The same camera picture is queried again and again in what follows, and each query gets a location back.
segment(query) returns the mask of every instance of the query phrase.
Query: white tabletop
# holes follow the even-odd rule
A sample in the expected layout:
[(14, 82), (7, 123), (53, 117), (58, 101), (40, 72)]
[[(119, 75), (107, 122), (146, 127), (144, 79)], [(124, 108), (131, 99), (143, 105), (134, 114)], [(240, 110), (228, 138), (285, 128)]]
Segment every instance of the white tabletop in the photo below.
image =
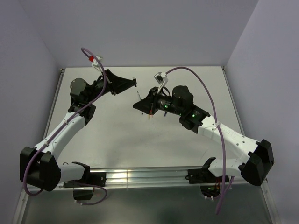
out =
[[(179, 116), (158, 111), (154, 118), (132, 108), (137, 90), (142, 98), (157, 86), (153, 76), (172, 67), (113, 67), (115, 75), (136, 77), (137, 87), (113, 96), (110, 93), (97, 100), (92, 120), (70, 141), (61, 153), (58, 164), (78, 161), (92, 168), (136, 168), (200, 166), (210, 157), (222, 158), (221, 146), (210, 139), (186, 130)], [(221, 123), (241, 132), (221, 67), (190, 67), (207, 85)], [(94, 68), (67, 68), (51, 117), (50, 133), (63, 119), (70, 107), (70, 83), (81, 77), (89, 84), (99, 72)], [(168, 75), (167, 87), (187, 85), (194, 95), (194, 104), (213, 114), (209, 98), (196, 77), (177, 70)], [(235, 158), (227, 151), (227, 158)]]

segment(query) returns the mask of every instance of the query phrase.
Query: white cable clip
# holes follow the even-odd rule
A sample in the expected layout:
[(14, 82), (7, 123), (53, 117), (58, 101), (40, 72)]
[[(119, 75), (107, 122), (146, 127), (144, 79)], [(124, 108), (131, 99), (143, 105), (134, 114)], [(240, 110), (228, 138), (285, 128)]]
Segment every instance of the white cable clip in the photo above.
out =
[(220, 125), (221, 123), (219, 121), (216, 122), (215, 124), (215, 129)]
[[(100, 62), (102, 62), (103, 57), (97, 55), (97, 59), (98, 59)], [(100, 68), (100, 65), (99, 65), (99, 63), (98, 63), (98, 61), (95, 60), (95, 59), (93, 59), (93, 61), (92, 61), (92, 67), (94, 67), (94, 68), (95, 68), (96, 70), (98, 70), (99, 72), (102, 72), (102, 71), (101, 71), (101, 68)]]
[(159, 83), (158, 87), (158, 93), (161, 91), (161, 89), (166, 86), (166, 83), (168, 82), (167, 74), (165, 72), (158, 72), (154, 76), (155, 80)]

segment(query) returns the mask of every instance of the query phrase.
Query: cable tie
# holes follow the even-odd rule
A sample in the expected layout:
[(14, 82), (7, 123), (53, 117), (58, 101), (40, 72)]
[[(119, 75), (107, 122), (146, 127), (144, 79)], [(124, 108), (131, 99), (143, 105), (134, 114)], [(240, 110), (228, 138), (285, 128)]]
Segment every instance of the cable tie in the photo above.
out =
[(220, 124), (221, 124), (221, 123), (220, 123), (219, 121), (217, 121), (216, 124), (215, 124), (215, 125), (216, 125), (216, 126), (215, 126), (215, 129), (216, 129)]

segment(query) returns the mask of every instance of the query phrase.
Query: red cable connector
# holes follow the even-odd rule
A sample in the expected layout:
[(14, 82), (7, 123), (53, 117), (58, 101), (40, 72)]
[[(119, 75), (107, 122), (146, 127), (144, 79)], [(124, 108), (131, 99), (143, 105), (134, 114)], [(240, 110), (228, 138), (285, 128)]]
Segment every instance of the red cable connector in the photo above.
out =
[(91, 61), (91, 62), (93, 62), (94, 57), (93, 57), (93, 56), (90, 56), (90, 57), (88, 58), (88, 60)]

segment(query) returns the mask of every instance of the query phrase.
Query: metal extrusion bar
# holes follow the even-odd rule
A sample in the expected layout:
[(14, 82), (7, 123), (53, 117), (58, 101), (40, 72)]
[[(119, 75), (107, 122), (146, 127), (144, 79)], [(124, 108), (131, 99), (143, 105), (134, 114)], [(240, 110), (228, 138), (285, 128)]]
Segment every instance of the metal extrusion bar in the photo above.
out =
[[(183, 187), (199, 184), (189, 184), (185, 176), (189, 169), (200, 167), (170, 167), (170, 168), (128, 168), (128, 169), (92, 169), (91, 172), (106, 172), (106, 189), (120, 188), (155, 188), (155, 187)], [(243, 178), (236, 177), (234, 184), (247, 183)], [(213, 185), (215, 183), (200, 184), (201, 186)], [(88, 189), (64, 188), (60, 183), (54, 190)]]

